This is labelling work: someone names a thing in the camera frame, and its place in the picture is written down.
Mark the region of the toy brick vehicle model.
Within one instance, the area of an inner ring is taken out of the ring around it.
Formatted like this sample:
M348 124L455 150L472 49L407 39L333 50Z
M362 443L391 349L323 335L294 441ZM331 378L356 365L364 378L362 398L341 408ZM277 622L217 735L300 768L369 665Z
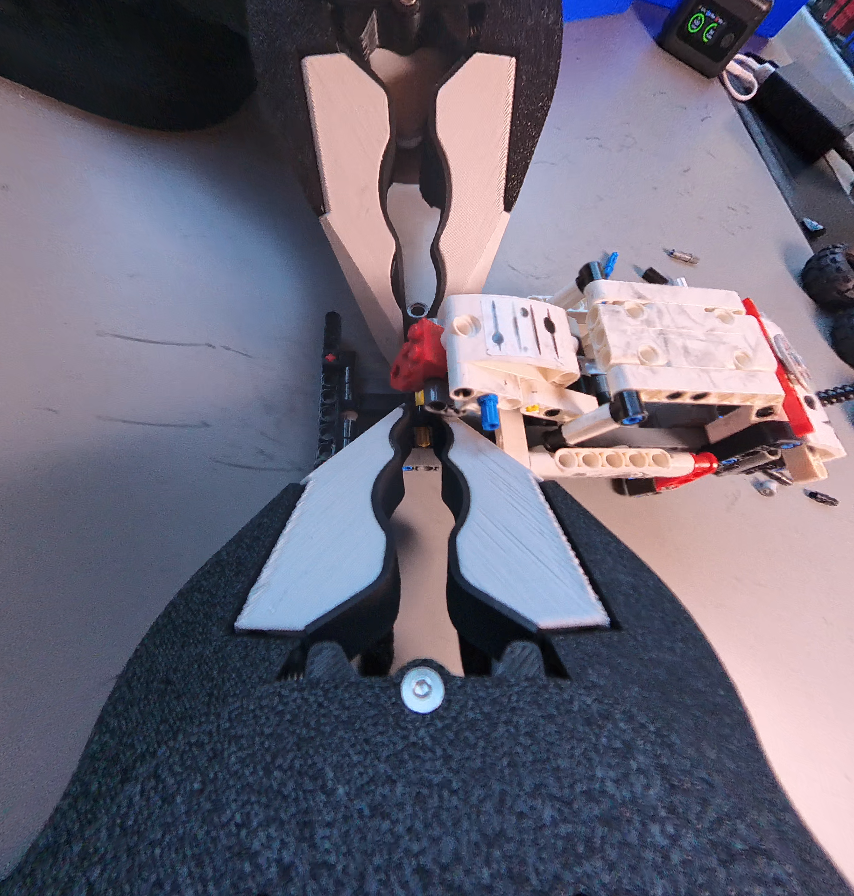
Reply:
M847 451L784 330L722 288L607 279L551 296L454 287L409 330L391 412L323 462L363 497L400 476L417 433L472 504L538 503L606 480L652 495L701 479L828 477Z

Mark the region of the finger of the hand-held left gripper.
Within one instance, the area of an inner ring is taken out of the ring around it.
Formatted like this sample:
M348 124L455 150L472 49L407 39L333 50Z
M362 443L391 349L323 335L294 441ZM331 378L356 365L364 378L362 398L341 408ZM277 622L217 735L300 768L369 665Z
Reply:
M432 314L448 295L482 290L508 225L514 86L513 57L474 54L438 87L428 129L428 204L441 212Z
M399 351L403 292L387 215L392 137L384 87L345 54L305 57L301 70L318 156L320 222L376 344Z

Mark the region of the black flat plate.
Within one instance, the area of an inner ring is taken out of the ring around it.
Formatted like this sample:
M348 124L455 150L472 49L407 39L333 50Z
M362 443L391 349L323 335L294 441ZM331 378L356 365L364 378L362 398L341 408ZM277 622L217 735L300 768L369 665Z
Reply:
M832 165L806 161L748 104L734 107L812 249L835 243L854 249L854 203Z

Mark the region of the small black display device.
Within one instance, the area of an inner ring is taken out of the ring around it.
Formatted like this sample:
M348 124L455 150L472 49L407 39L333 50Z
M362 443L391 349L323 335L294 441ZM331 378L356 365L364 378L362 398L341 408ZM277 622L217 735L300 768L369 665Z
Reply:
M656 38L661 49L712 79L746 43L772 1L680 1Z

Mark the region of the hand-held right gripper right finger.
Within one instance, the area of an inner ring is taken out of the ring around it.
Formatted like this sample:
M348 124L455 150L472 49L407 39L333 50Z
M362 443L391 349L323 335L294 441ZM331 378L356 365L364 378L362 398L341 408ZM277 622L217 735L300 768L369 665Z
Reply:
M608 627L532 472L466 425L446 425L442 497L455 517L446 602L458 633Z

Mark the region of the grey desk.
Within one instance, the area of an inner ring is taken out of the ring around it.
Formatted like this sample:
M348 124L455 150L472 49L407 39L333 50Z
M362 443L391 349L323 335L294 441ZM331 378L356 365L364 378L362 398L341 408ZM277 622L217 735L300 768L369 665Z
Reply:
M809 248L724 92L654 10L567 26L554 103L486 286L553 292L696 253L819 387L854 378L795 273ZM385 364L251 101L140 130L0 77L0 878L183 583L311 467L325 312ZM630 500L571 484L719 652L783 786L854 886L854 426L824 507L728 476Z

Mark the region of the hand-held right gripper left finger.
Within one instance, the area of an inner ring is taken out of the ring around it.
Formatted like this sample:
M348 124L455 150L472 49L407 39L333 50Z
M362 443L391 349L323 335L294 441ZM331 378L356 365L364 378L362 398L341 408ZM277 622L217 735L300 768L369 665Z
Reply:
M239 631L382 638L400 606L389 524L404 495L410 410L395 409L303 480Z

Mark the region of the black power adapter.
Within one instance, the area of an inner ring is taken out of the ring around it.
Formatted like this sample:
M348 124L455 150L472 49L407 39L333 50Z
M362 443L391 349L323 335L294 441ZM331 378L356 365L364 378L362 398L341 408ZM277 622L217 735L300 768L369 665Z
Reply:
M854 133L853 110L799 62L769 74L749 104L810 162Z

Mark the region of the blue plastic storage bin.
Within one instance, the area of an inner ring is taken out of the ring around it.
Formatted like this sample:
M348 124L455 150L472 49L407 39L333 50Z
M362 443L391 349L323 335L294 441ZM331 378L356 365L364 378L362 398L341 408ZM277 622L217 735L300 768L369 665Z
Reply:
M562 1L562 10L563 20L570 22L622 14L635 6L655 23L663 20L672 5L671 1Z

